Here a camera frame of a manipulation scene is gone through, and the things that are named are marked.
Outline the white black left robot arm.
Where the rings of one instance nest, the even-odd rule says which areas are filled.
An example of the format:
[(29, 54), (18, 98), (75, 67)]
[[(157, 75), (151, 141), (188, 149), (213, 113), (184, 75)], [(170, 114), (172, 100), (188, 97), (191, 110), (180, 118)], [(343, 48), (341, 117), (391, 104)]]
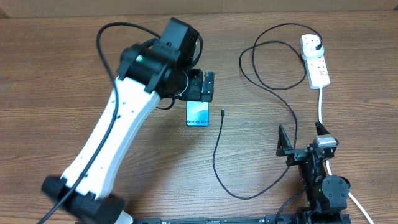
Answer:
[(200, 33), (171, 18), (162, 34), (123, 50), (109, 76), (113, 90), (93, 132), (60, 177), (48, 176), (42, 191), (55, 209), (80, 223), (132, 223), (124, 200), (112, 189), (139, 128), (163, 99), (186, 102), (186, 124), (208, 126), (214, 73), (196, 68), (203, 50)]

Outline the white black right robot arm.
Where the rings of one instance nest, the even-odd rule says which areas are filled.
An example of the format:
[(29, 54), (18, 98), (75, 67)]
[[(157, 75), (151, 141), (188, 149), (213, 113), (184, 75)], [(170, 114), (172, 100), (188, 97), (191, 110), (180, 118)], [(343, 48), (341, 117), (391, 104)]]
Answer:
[(286, 157), (287, 166), (298, 166), (303, 181), (303, 190), (286, 201), (275, 216), (280, 222), (280, 214), (291, 201), (307, 195), (307, 207), (300, 207), (295, 214), (284, 219), (284, 223), (350, 223), (348, 215), (342, 211), (347, 208), (347, 198), (351, 184), (348, 179), (338, 175), (328, 175), (324, 163), (335, 156), (338, 140), (317, 121), (317, 135), (306, 148), (294, 149), (282, 126), (279, 126), (279, 140), (276, 155)]

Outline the blue Galaxy smartphone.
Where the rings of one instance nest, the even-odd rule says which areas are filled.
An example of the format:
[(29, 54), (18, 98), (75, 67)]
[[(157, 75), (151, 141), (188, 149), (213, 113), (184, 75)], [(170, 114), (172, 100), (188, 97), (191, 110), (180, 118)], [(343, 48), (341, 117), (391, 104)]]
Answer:
[(210, 122), (209, 103), (188, 101), (186, 112), (186, 125), (189, 127), (205, 127)]

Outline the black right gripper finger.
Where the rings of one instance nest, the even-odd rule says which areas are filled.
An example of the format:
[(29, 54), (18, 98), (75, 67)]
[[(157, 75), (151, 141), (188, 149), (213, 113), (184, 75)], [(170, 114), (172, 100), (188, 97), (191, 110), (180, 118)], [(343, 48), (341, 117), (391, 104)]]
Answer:
[(278, 128), (278, 143), (277, 143), (277, 150), (276, 156), (282, 157), (287, 156), (293, 150), (293, 147), (287, 137), (287, 134), (282, 125), (279, 125)]
[(318, 136), (322, 136), (322, 135), (329, 135), (330, 133), (326, 130), (326, 128), (324, 127), (324, 125), (321, 124), (321, 122), (317, 121), (315, 123), (315, 127), (317, 130), (317, 135)]

